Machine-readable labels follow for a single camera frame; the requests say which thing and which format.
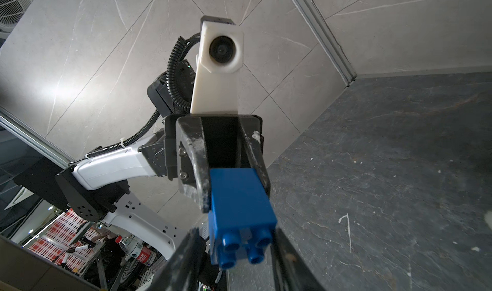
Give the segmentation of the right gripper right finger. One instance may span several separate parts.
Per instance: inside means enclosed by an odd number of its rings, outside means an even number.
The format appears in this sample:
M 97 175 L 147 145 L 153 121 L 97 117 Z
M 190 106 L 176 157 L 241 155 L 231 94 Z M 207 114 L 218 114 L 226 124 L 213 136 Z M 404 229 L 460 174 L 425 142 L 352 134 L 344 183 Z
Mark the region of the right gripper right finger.
M 325 290 L 278 228 L 271 246 L 275 290 Z

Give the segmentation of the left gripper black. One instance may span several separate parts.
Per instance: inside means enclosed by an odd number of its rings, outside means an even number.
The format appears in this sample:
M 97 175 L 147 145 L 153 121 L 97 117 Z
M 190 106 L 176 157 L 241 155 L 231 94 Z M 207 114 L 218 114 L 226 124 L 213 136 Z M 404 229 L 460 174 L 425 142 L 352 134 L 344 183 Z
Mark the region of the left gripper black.
M 263 120 L 256 115 L 184 115 L 164 118 L 166 175 L 202 213 L 211 208 L 210 169 L 253 168 L 266 195 L 270 178 L 263 158 Z

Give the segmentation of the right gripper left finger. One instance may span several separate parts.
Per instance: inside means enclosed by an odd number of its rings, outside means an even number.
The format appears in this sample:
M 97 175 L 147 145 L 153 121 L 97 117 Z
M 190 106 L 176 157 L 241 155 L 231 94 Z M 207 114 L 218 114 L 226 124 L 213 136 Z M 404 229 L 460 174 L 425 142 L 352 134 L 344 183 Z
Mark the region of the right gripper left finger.
M 191 229 L 147 290 L 198 290 L 205 249 L 206 241 L 199 229 Z

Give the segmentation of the small blue lego brick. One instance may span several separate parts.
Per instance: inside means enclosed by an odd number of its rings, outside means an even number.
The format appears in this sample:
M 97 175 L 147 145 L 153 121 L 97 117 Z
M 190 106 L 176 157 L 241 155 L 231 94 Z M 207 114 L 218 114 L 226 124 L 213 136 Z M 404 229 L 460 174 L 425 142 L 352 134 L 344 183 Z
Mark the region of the small blue lego brick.
M 260 264 L 278 223 L 254 169 L 212 169 L 208 212 L 211 263 L 223 270 L 239 260 Z

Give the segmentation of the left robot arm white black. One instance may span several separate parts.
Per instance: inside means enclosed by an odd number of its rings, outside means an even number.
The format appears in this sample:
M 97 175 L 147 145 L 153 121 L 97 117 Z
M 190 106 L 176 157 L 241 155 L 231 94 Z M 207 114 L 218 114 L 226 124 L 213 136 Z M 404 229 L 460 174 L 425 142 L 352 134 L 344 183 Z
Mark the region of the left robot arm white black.
M 83 219 L 137 236 L 170 259 L 184 231 L 142 205 L 128 182 L 143 176 L 177 179 L 183 194 L 209 217 L 213 264 L 229 269 L 241 259 L 262 262 L 277 219 L 262 156 L 262 120 L 238 113 L 238 77 L 222 73 L 205 82 L 198 74 L 193 100 L 205 112 L 168 115 L 153 136 L 58 174 L 71 208 Z

